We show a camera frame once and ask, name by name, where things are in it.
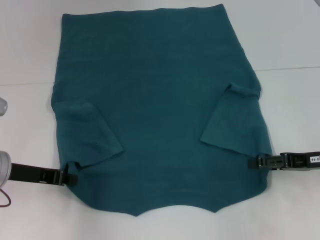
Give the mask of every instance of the teal fabric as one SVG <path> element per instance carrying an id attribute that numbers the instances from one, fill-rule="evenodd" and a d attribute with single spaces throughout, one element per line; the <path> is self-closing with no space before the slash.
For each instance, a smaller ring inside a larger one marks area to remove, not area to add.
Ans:
<path id="1" fill-rule="evenodd" d="M 87 205 L 138 216 L 254 197 L 271 154 L 260 85 L 224 6 L 62 17 L 51 105 Z"/>

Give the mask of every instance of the label sticker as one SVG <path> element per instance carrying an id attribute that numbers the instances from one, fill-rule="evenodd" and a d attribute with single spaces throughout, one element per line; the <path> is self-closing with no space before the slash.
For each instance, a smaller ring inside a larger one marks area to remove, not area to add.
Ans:
<path id="1" fill-rule="evenodd" d="M 310 163 L 320 163 L 320 157 L 319 156 L 311 156 L 310 157 Z"/>

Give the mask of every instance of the red wire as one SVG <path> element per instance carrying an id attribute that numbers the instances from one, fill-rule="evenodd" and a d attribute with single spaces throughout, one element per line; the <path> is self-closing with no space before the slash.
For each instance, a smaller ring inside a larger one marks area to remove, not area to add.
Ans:
<path id="1" fill-rule="evenodd" d="M 11 199 L 9 197 L 8 194 L 5 193 L 5 191 L 3 191 L 2 189 L 0 189 L 0 192 L 3 193 L 3 195 L 6 196 L 6 198 L 8 199 L 9 203 L 7 205 L 0 205 L 0 208 L 6 208 L 9 207 L 11 205 Z"/>

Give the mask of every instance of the folded sleeve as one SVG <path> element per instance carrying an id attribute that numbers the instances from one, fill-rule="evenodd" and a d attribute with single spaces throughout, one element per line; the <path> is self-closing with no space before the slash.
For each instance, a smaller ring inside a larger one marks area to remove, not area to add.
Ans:
<path id="1" fill-rule="evenodd" d="M 272 154 L 259 92 L 230 84 L 210 115 L 200 141 L 254 158 Z"/>
<path id="2" fill-rule="evenodd" d="M 87 100 L 55 102 L 56 138 L 61 168 L 98 164 L 124 151 L 100 111 Z"/>

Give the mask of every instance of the white table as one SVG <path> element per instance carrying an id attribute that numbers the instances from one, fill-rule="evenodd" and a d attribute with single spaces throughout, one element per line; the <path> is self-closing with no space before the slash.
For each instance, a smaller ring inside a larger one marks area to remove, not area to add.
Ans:
<path id="1" fill-rule="evenodd" d="M 320 7 L 313 0 L 2 0 L 0 97 L 9 107 L 0 117 L 0 150 L 15 163 L 59 167 L 50 97 L 63 13 L 221 2 L 257 71 L 274 153 L 320 151 Z M 273 171 L 264 193 L 217 213 L 171 206 L 133 217 L 89 208 L 66 187 L 9 181 L 3 189 L 12 206 L 0 208 L 0 238 L 318 240 L 319 183 L 320 170 Z"/>

